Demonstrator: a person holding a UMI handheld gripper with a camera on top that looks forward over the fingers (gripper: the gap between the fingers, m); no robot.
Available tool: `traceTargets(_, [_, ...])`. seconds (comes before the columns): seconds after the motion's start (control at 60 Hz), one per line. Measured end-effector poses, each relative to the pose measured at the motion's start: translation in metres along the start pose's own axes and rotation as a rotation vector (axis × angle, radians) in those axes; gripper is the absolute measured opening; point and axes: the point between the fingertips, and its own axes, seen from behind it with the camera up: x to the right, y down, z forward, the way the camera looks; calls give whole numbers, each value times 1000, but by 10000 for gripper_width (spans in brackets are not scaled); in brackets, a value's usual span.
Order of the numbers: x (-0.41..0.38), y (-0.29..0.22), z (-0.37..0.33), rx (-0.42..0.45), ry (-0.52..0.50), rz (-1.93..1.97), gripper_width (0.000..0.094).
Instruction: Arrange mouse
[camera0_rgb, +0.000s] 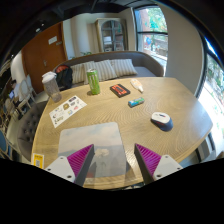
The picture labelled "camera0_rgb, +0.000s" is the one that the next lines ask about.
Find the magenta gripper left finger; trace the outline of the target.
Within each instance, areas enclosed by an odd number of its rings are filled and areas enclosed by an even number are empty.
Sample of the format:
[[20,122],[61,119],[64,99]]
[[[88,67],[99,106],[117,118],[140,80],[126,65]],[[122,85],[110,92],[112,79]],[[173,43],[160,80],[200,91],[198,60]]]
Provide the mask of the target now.
[[46,171],[82,186],[94,157],[94,145],[88,145],[69,156],[59,156]]

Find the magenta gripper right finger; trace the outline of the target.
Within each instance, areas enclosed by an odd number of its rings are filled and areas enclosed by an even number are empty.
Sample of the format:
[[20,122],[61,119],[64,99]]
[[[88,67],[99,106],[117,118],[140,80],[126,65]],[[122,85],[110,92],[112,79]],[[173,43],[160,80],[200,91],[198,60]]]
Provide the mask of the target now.
[[159,155],[140,144],[135,144],[134,154],[145,184],[182,169],[182,166],[169,155]]

